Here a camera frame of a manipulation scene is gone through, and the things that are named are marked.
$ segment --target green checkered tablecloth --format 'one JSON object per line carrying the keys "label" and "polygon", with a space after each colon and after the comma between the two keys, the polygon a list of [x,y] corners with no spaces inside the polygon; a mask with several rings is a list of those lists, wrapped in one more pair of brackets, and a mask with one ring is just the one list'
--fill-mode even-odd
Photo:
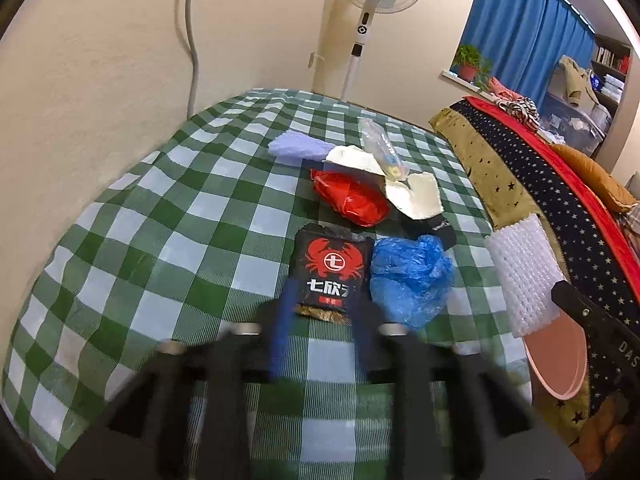
{"label": "green checkered tablecloth", "polygon": [[[412,170],[436,176],[458,236],[448,251],[456,264],[448,312],[423,335],[483,352],[530,396],[524,346],[511,336],[484,247],[491,227],[448,143],[333,99],[256,89],[199,113],[111,184],[36,280],[12,335],[2,406],[49,465],[158,341],[210,341],[277,296],[301,227],[354,228],[319,201],[299,162],[274,160],[267,145],[289,129],[359,145],[363,116],[385,126]],[[402,236],[397,213],[368,231]],[[260,478],[383,475],[389,390],[364,381],[349,327],[296,318],[282,380],[251,384],[246,396]]]}

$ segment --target yellow blanket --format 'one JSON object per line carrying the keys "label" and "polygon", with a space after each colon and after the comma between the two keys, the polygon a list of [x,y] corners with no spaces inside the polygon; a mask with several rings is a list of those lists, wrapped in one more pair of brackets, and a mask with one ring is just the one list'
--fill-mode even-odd
{"label": "yellow blanket", "polygon": [[[548,219],[494,149],[465,117],[451,108],[444,108],[430,123],[436,133],[445,137],[452,145],[460,164],[482,199],[494,229],[519,222],[532,213],[537,214],[558,265],[568,279],[564,256]],[[572,417],[576,412],[583,412],[586,418],[589,411],[588,380],[587,375],[580,393],[564,402],[553,398],[542,386],[534,388],[536,410],[548,424],[556,428],[567,444],[578,438],[584,423],[581,421],[576,424]]]}

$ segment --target red plastic bag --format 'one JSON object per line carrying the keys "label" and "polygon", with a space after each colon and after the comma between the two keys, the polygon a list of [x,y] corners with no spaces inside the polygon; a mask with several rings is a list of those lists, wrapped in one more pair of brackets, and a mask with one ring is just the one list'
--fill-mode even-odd
{"label": "red plastic bag", "polygon": [[382,222],[389,204],[380,190],[359,183],[352,176],[331,171],[311,170],[314,191],[334,211],[362,227]]}

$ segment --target potted plant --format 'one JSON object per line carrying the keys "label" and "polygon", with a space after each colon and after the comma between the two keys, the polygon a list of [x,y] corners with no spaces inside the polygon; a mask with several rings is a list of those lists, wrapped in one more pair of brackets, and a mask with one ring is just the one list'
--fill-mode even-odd
{"label": "potted plant", "polygon": [[458,77],[471,83],[482,67],[482,55],[471,44],[460,45],[453,58],[453,64],[460,67]]}
{"label": "potted plant", "polygon": [[488,82],[491,77],[492,63],[491,60],[483,57],[478,68],[478,73],[473,80],[473,84],[480,88],[483,92],[491,93]]}

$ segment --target orange pillow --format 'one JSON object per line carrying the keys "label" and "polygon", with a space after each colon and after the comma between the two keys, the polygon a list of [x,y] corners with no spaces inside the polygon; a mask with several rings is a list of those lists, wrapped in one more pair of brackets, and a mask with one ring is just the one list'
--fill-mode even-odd
{"label": "orange pillow", "polygon": [[592,158],[562,144],[552,144],[551,149],[591,188],[609,211],[628,213],[638,205],[638,200]]}

